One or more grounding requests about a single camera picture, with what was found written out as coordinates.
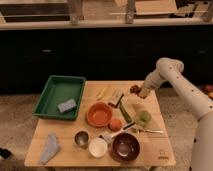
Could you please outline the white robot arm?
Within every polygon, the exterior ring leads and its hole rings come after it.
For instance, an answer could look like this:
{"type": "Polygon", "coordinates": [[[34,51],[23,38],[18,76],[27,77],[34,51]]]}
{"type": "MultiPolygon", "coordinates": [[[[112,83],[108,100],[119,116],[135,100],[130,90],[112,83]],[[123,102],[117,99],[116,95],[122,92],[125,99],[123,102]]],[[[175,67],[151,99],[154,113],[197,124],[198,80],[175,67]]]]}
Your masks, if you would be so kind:
{"type": "Polygon", "coordinates": [[[188,81],[183,70],[182,61],[160,58],[145,78],[139,97],[146,98],[151,90],[168,81],[198,121],[189,171],[213,171],[213,100],[188,81]]]}

